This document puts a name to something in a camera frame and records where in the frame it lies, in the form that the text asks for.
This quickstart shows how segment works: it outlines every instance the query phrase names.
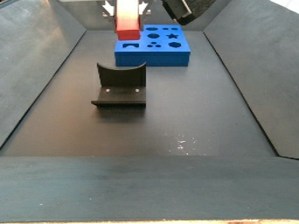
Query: blue foam block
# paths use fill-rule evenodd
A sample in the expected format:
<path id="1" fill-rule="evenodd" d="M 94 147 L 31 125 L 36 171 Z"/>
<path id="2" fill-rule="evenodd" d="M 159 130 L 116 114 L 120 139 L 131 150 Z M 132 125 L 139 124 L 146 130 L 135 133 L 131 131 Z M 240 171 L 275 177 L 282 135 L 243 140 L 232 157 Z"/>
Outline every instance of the blue foam block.
<path id="1" fill-rule="evenodd" d="M 139 40 L 119 40 L 115 56 L 118 67 L 187 67 L 191 48 L 176 24 L 147 24 Z"/>

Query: star-shaped hole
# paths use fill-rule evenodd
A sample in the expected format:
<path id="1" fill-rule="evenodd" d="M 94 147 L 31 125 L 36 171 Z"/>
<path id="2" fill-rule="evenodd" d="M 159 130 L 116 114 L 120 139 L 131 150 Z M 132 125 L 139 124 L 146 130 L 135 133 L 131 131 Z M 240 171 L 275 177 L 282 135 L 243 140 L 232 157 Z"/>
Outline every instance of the star-shaped hole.
<path id="1" fill-rule="evenodd" d="M 179 35 L 175 35 L 175 34 L 170 34 L 170 35 L 166 35 L 168 37 L 168 39 L 178 39 L 178 36 Z"/>

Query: red object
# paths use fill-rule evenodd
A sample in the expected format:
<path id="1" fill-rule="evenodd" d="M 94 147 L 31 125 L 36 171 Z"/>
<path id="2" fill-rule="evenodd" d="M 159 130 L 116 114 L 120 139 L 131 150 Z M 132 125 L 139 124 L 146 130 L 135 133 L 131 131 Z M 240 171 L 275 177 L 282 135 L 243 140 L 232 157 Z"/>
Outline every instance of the red object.
<path id="1" fill-rule="evenodd" d="M 116 35 L 119 40 L 140 39 L 139 1 L 116 1 Z"/>

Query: cutout hole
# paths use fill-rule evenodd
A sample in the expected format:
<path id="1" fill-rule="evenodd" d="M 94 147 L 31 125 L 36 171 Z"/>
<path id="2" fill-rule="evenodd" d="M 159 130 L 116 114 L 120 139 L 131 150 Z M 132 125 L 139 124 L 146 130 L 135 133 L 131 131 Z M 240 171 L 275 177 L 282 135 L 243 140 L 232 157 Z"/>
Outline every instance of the cutout hole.
<path id="1" fill-rule="evenodd" d="M 147 35 L 147 37 L 148 37 L 150 39 L 158 39 L 158 38 L 160 37 L 160 35 L 156 34 L 156 33 L 151 33 L 151 34 Z"/>
<path id="2" fill-rule="evenodd" d="M 123 44 L 123 47 L 127 48 L 127 47 L 135 47 L 138 48 L 139 47 L 139 44 Z"/>
<path id="3" fill-rule="evenodd" d="M 146 28 L 150 32 L 154 32 L 154 31 L 158 31 L 158 28 L 155 28 L 155 27 L 148 27 L 148 28 Z"/>
<path id="4" fill-rule="evenodd" d="M 178 39 L 179 35 L 176 34 L 170 34 L 170 35 L 166 35 L 168 37 L 168 39 Z"/>
<path id="5" fill-rule="evenodd" d="M 172 42 L 172 43 L 168 44 L 168 46 L 170 46 L 170 47 L 174 47 L 174 48 L 178 48 L 178 47 L 182 46 L 182 44 L 178 43 L 178 42 Z"/>

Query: circular hole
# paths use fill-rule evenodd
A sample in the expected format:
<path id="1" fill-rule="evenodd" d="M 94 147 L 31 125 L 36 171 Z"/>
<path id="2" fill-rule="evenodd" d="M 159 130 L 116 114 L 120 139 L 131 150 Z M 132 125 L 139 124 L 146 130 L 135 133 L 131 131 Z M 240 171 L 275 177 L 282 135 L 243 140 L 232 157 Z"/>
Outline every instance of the circular hole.
<path id="1" fill-rule="evenodd" d="M 151 34 L 147 35 L 147 37 L 148 37 L 150 39 L 158 39 L 158 38 L 160 37 L 160 35 L 156 34 L 156 33 L 151 33 Z"/>
<path id="2" fill-rule="evenodd" d="M 150 32 L 154 32 L 154 31 L 158 31 L 158 28 L 155 28 L 155 27 L 148 27 L 148 28 L 146 28 Z"/>
<path id="3" fill-rule="evenodd" d="M 182 44 L 178 43 L 178 42 L 172 42 L 172 43 L 168 44 L 168 46 L 171 46 L 171 47 L 174 47 L 174 48 L 178 48 L 178 47 L 182 46 Z"/>

